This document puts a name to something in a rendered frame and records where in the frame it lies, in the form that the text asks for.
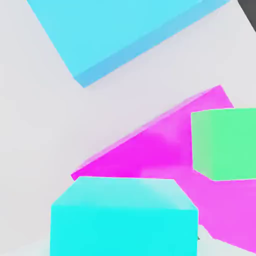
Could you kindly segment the small cyan cube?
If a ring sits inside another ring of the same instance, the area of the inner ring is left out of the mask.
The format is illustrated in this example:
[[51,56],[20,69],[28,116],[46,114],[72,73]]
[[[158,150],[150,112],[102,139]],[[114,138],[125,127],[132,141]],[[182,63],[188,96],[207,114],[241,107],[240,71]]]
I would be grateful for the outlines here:
[[50,256],[197,256],[199,213],[173,179],[78,178],[51,206]]

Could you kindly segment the small green cube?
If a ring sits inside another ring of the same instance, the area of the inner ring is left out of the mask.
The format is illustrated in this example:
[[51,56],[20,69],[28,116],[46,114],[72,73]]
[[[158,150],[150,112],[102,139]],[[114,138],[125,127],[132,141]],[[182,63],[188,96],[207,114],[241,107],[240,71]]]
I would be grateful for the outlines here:
[[192,166],[213,181],[256,180],[256,108],[191,114]]

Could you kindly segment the large light blue box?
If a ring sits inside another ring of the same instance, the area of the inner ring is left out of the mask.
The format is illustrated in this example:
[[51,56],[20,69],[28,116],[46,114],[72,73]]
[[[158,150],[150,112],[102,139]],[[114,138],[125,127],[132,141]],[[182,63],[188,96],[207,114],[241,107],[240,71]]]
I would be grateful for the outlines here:
[[87,87],[229,0],[27,0],[72,77]]

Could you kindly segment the large magenta box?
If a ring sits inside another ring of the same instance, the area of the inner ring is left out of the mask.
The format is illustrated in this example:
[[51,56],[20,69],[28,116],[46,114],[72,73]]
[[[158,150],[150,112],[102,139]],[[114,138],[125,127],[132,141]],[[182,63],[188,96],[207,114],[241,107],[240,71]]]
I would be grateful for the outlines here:
[[214,239],[256,254],[256,180],[212,181],[192,167],[191,113],[232,107],[222,86],[207,89],[92,156],[71,176],[174,179]]

